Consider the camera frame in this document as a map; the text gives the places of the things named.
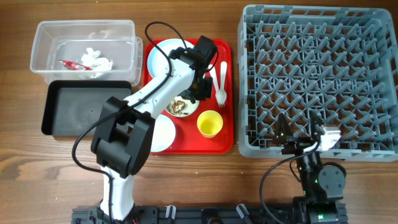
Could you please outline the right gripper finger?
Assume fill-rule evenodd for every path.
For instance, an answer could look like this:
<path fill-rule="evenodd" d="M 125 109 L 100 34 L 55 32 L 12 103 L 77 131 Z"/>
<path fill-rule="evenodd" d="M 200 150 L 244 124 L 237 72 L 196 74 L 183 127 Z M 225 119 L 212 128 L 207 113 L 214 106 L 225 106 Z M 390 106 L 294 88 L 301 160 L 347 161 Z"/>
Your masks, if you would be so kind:
<path fill-rule="evenodd" d="M 314 110 L 310 111 L 310 134 L 311 137 L 320 137 L 324 134 L 324 130 L 322 128 L 323 121 L 316 114 Z"/>
<path fill-rule="evenodd" d="M 292 130 L 283 113 L 278 115 L 277 130 L 275 131 L 275 138 L 277 140 L 289 140 L 292 138 Z"/>

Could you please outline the light blue bowl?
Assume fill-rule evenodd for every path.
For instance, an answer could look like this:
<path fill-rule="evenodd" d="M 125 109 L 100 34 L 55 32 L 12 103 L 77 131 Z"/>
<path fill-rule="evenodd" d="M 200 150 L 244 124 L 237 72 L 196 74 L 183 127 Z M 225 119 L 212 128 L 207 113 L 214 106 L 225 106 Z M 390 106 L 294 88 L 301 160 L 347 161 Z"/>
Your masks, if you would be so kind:
<path fill-rule="evenodd" d="M 172 120 L 165 115 L 159 115 L 155 121 L 155 128 L 150 151 L 162 152 L 166 150 L 174 142 L 175 136 L 176 129 Z"/>

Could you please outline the red snack wrapper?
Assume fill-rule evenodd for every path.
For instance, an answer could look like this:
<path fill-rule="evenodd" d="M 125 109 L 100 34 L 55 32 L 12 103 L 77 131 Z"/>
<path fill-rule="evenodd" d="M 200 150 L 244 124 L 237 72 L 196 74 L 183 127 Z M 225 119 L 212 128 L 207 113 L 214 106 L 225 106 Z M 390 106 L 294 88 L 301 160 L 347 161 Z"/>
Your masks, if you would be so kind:
<path fill-rule="evenodd" d="M 91 70 L 90 67 L 84 66 L 80 63 L 68 61 L 68 60 L 58 60 L 67 70 L 78 70 L 78 71 L 85 71 Z"/>

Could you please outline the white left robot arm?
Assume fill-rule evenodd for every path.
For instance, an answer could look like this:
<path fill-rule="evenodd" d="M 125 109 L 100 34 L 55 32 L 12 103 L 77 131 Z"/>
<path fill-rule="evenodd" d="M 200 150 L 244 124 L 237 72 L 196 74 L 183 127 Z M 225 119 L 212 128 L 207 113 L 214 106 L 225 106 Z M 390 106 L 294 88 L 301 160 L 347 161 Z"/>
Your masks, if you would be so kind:
<path fill-rule="evenodd" d="M 217 52 L 216 44 L 201 36 L 193 47 L 171 50 L 165 73 L 140 91 L 106 101 L 91 143 L 106 183 L 98 208 L 102 221 L 123 222 L 134 208 L 134 176 L 149 157 L 155 121 L 163 110 L 177 96 L 193 103 L 211 97 L 212 80 L 204 75 Z"/>

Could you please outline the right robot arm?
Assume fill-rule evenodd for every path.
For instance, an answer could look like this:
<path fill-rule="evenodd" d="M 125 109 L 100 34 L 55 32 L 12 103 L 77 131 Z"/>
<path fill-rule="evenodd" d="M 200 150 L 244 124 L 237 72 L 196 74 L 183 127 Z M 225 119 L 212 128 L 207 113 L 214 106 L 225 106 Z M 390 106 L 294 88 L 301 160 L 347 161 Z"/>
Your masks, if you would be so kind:
<path fill-rule="evenodd" d="M 320 153 L 332 148 L 341 138 L 340 129 L 325 124 L 310 113 L 310 136 L 295 137 L 284 114 L 277 117 L 273 142 L 283 145 L 282 154 L 294 156 L 303 197 L 295 197 L 286 220 L 288 223 L 347 223 L 343 198 L 345 168 L 335 162 L 322 162 Z"/>

